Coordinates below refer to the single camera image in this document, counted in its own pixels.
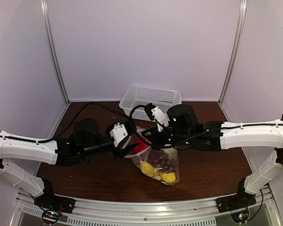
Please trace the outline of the clear zip top bag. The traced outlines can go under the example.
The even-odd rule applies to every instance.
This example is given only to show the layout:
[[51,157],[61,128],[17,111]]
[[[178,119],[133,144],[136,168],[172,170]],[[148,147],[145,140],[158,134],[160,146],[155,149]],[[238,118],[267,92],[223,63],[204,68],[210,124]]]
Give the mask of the clear zip top bag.
[[174,148],[154,150],[143,143],[136,135],[132,135],[125,142],[124,147],[137,144],[125,157],[132,160],[141,172],[160,183],[173,186],[179,182],[178,152]]

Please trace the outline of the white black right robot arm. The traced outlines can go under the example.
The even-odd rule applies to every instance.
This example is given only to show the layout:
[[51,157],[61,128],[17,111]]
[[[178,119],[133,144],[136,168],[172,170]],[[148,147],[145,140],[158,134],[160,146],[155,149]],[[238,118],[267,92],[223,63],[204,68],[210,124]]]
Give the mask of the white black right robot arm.
[[236,194],[223,202],[241,208],[259,190],[283,172],[283,115],[264,122],[208,121],[200,123],[194,109],[174,105],[167,113],[153,104],[144,108],[155,128],[144,136],[155,149],[185,147],[199,151],[242,148],[253,167],[252,174],[238,183]]

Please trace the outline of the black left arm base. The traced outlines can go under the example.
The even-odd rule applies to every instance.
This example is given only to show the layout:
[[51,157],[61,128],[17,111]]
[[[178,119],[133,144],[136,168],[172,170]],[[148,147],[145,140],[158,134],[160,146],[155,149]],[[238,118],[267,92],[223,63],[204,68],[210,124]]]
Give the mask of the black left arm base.
[[33,197],[34,203],[45,210],[55,210],[59,213],[73,212],[75,200],[55,194],[45,193],[39,197]]

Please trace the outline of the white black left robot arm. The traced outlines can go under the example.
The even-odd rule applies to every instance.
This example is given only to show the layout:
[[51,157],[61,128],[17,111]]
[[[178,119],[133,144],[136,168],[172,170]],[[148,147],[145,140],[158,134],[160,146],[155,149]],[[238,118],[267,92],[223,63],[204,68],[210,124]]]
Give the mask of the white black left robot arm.
[[92,157],[113,153],[122,158],[136,146],[121,147],[121,143],[137,131],[132,121],[110,125],[105,135],[99,132],[99,122],[85,118],[74,123],[69,138],[42,140],[20,137],[0,130],[0,176],[46,205],[48,209],[58,206],[51,182],[28,173],[10,159],[23,159],[69,167],[89,161]]

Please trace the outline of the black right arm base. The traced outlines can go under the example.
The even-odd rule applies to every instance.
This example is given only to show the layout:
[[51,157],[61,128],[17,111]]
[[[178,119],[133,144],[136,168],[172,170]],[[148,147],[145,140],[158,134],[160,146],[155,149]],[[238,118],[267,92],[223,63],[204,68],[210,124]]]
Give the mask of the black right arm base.
[[234,194],[215,200],[219,213],[234,211],[256,204],[255,195],[248,193]]

